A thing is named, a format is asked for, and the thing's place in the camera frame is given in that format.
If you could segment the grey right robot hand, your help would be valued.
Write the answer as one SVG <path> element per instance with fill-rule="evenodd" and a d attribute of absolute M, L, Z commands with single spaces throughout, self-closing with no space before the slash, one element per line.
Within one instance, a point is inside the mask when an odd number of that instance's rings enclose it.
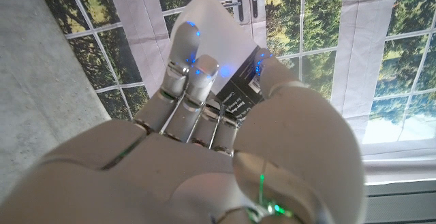
<path fill-rule="evenodd" d="M 176 30 L 161 88 L 46 153 L 1 203 L 2 223 L 361 223 L 364 169 L 345 119 L 273 55 L 240 123 L 206 100 L 220 67 Z"/>

